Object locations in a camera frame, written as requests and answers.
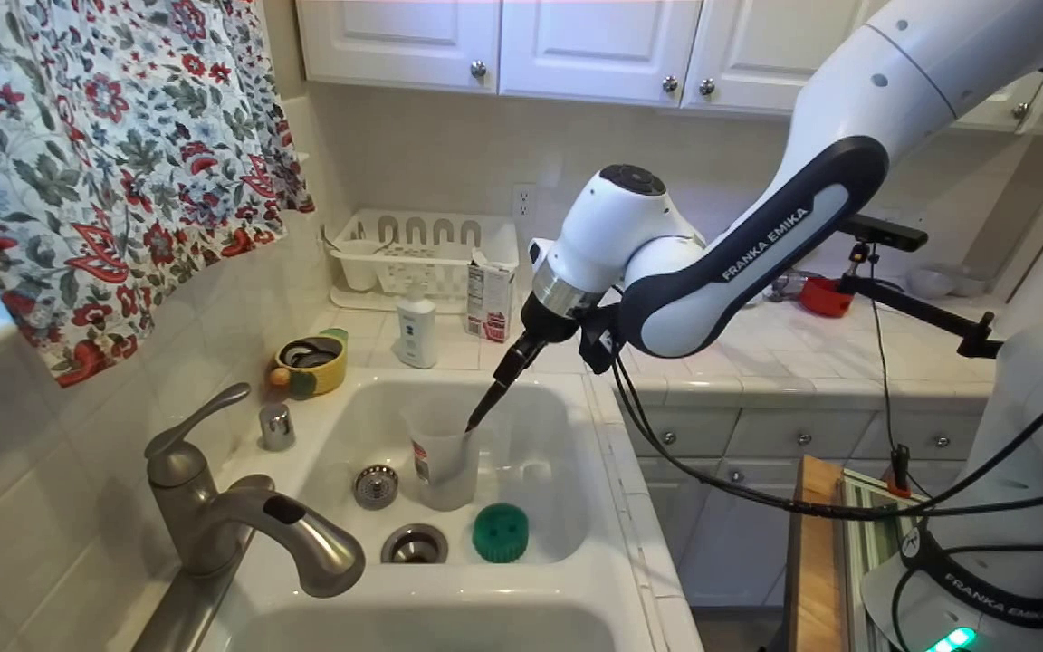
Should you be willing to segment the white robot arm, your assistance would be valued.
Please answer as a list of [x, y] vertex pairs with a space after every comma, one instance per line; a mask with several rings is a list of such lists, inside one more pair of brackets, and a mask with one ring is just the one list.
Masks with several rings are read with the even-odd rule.
[[[536, 246], [526, 328], [580, 338], [593, 367], [623, 347], [703, 350], [860, 213], [902, 153], [1029, 72], [1043, 72], [1043, 0], [888, 0], [802, 86], [775, 176], [722, 236], [701, 236], [657, 173], [598, 171]], [[966, 466], [906, 522], [862, 580], [888, 645], [1043, 652], [1043, 324], [1001, 342]]]

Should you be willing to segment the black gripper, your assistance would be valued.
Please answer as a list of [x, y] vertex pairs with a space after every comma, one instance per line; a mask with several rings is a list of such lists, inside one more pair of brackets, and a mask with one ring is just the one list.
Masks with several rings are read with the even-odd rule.
[[563, 342], [580, 328], [576, 318], [567, 318], [551, 306], [543, 306], [536, 297], [530, 297], [523, 304], [523, 342], [526, 347], [549, 347], [549, 342]]

